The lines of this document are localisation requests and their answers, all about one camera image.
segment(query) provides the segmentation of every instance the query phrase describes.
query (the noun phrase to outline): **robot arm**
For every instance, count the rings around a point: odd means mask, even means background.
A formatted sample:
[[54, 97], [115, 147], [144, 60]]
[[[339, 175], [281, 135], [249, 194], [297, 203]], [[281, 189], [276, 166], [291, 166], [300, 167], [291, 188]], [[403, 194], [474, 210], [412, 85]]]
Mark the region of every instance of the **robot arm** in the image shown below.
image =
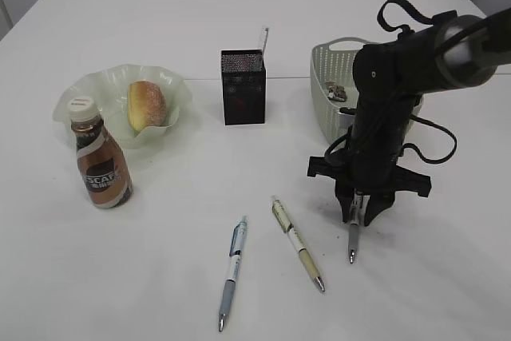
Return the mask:
[[[415, 33], [407, 25], [389, 26], [383, 10], [399, 4], [431, 27]], [[378, 14], [387, 31], [401, 29], [395, 42], [369, 44], [355, 57], [358, 89], [355, 122], [325, 157], [311, 157], [308, 176], [335, 179], [335, 195], [350, 218], [355, 193], [369, 196], [364, 225], [394, 203], [397, 191], [428, 196], [428, 176], [397, 166], [412, 110], [424, 93], [473, 87], [487, 82], [498, 65], [511, 63], [511, 9], [486, 19], [458, 17], [455, 11], [427, 18], [406, 0], [387, 1]], [[343, 149], [334, 149], [346, 142]]]

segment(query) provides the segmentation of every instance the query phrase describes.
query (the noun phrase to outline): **plastic bottle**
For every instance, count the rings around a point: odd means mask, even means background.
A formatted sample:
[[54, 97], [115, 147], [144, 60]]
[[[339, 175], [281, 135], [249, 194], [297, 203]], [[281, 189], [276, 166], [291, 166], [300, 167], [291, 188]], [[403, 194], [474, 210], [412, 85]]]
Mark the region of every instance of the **plastic bottle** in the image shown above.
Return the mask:
[[75, 97], [67, 104], [71, 129], [77, 138], [77, 163], [90, 200], [98, 208], [127, 201], [133, 186], [125, 156], [104, 126], [91, 97]]

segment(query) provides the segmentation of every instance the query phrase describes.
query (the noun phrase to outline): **bread roll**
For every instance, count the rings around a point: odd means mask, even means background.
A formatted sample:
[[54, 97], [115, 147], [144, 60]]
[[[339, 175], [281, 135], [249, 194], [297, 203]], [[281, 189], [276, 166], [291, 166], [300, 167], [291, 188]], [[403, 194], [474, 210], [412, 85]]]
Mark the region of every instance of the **bread roll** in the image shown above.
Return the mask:
[[161, 125], [167, 116], [167, 106], [160, 87], [150, 81], [129, 85], [128, 121], [137, 132], [151, 125]]

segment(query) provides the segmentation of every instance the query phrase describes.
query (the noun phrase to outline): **black pen holder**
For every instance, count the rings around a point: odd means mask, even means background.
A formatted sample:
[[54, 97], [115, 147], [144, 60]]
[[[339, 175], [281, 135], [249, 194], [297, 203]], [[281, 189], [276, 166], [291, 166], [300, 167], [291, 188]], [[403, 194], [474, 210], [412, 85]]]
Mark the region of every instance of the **black pen holder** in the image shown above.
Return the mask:
[[261, 50], [222, 51], [225, 125], [262, 124], [266, 69]]

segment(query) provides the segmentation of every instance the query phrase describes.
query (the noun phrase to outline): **object in basket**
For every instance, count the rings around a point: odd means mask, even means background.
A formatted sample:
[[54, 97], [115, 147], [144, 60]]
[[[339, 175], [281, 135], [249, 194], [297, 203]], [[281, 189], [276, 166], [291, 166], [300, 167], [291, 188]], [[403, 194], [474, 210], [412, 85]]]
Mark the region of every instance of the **object in basket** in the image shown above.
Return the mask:
[[348, 100], [348, 96], [342, 85], [337, 85], [335, 81], [326, 81], [325, 85], [328, 89], [327, 97], [329, 100], [341, 102]]

